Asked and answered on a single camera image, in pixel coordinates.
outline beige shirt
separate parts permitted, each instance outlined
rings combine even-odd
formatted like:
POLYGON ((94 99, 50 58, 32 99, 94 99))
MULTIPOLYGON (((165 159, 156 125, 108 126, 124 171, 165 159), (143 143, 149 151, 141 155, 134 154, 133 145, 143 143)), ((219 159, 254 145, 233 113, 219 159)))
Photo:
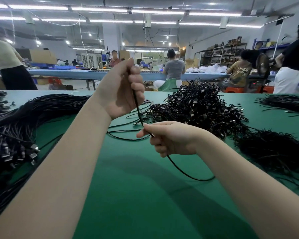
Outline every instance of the beige shirt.
POLYGON ((18 59, 20 54, 9 43, 0 40, 0 69, 13 68, 22 65, 18 59))
POLYGON ((246 78, 250 74, 252 65, 246 60, 235 62, 228 70, 231 73, 228 83, 236 87, 244 87, 246 85, 246 78))

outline red stool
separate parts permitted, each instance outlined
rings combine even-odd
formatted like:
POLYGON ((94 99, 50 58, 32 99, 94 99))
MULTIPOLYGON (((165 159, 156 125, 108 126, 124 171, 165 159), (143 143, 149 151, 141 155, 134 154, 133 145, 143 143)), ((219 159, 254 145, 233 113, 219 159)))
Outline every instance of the red stool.
POLYGON ((272 94, 274 92, 274 88, 275 88, 274 86, 265 85, 264 89, 263 89, 263 92, 264 93, 267 92, 267 93, 272 94))
POLYGON ((244 88, 227 87, 225 92, 226 93, 243 93, 244 88))

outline white skirt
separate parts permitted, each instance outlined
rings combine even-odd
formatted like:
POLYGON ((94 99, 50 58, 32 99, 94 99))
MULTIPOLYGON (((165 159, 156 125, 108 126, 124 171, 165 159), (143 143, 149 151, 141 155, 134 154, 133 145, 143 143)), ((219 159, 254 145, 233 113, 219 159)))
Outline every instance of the white skirt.
MULTIPOLYGON (((155 87, 155 89, 158 89, 164 83, 165 83, 165 80, 156 80, 156 81, 153 82, 153 86, 155 87)), ((180 88, 181 85, 182 85, 182 80, 176 80, 176 86, 177 86, 177 88, 180 88)))
POLYGON ((275 77, 274 94, 294 94, 299 83, 299 70, 282 67, 275 77))

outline person in red shirt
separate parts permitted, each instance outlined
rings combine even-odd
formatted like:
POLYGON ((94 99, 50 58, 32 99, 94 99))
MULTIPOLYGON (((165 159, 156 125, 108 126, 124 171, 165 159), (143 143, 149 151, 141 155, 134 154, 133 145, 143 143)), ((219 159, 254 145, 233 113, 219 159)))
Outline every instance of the person in red shirt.
POLYGON ((121 62, 121 60, 119 58, 117 58, 117 51, 113 50, 112 51, 112 59, 111 59, 109 66, 114 67, 115 65, 117 65, 120 62, 121 62))

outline person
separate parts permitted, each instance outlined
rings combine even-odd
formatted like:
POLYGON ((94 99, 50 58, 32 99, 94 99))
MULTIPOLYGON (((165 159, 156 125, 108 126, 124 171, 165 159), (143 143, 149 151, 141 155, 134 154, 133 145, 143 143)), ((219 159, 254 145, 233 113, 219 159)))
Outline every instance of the person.
POLYGON ((298 93, 299 83, 299 25, 298 39, 276 57, 276 65, 281 67, 274 80, 274 93, 298 93))
POLYGON ((121 60, 117 57, 117 51, 113 50, 112 51, 112 59, 111 59, 109 66, 114 67, 115 65, 117 65, 120 62, 121 62, 121 60))
MULTIPOLYGON (((143 79, 133 63, 132 58, 122 61, 104 76, 66 133, 0 215, 0 238, 73 237, 111 121, 136 108, 132 90, 138 104, 144 100, 143 79)), ((260 238, 299 238, 299 196, 222 140, 174 121, 144 124, 136 136, 149 132, 154 134, 149 142, 161 157, 197 154, 260 238)))
MULTIPOLYGON (((166 75, 166 79, 176 79, 176 86, 180 88, 182 85, 181 75, 185 74, 185 63, 183 60, 176 59, 176 54, 173 49, 169 49, 167 52, 169 61, 166 63, 163 74, 166 75)), ((153 85, 156 89, 160 88, 165 83, 164 80, 156 80, 153 85)))
POLYGON ((249 49, 242 51, 240 54, 240 61, 235 62, 227 69, 226 73, 231 74, 231 76, 218 84, 222 92, 225 92, 226 87, 245 87, 247 77, 252 69, 251 63, 247 61, 250 58, 250 55, 249 49))
POLYGON ((22 57, 8 42, 0 40, 0 73, 7 90, 37 90, 22 57))
POLYGON ((72 64, 73 64, 74 66, 78 65, 78 62, 76 61, 76 59, 74 59, 74 60, 72 61, 72 64))
POLYGON ((256 64, 257 58, 261 54, 261 52, 259 51, 259 49, 263 45, 264 45, 264 43, 262 41, 259 41, 259 42, 256 43, 255 48, 250 51, 250 58, 248 59, 248 61, 251 63, 253 69, 257 68, 257 64, 256 64))

